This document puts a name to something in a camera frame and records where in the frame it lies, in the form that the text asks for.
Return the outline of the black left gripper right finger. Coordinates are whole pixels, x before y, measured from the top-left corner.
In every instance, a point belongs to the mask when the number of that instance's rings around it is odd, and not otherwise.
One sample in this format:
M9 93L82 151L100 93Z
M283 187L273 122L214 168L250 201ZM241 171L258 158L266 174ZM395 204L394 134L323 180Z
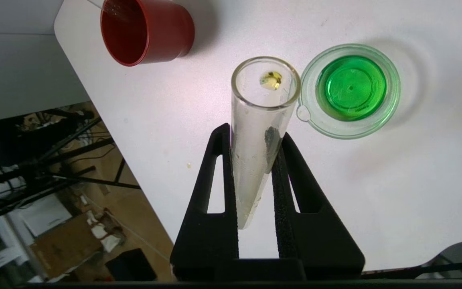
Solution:
M365 256L285 134L272 168L279 258L296 259L308 280L359 279Z

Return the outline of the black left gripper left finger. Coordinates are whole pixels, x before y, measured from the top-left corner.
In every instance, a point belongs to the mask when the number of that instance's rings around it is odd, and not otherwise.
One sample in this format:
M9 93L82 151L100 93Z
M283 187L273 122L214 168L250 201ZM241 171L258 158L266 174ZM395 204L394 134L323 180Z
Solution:
M239 256L230 126L211 132L170 264L178 281L213 281L216 269ZM224 212L208 213L216 159L223 160Z

